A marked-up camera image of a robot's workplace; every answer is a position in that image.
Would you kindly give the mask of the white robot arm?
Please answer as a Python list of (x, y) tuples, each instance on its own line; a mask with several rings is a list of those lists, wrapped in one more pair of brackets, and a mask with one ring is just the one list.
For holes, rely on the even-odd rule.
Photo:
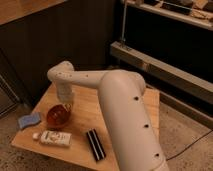
[(47, 72), (58, 99), (73, 101), (73, 84), (97, 90), (120, 171), (169, 171), (143, 102), (144, 78), (127, 70), (76, 71), (63, 61)]

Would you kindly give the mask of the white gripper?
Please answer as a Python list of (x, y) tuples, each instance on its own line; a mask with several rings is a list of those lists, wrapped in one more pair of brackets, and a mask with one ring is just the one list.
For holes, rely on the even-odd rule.
[(58, 83), (56, 88), (57, 97), (61, 103), (71, 104), (73, 102), (74, 94), (69, 83)]

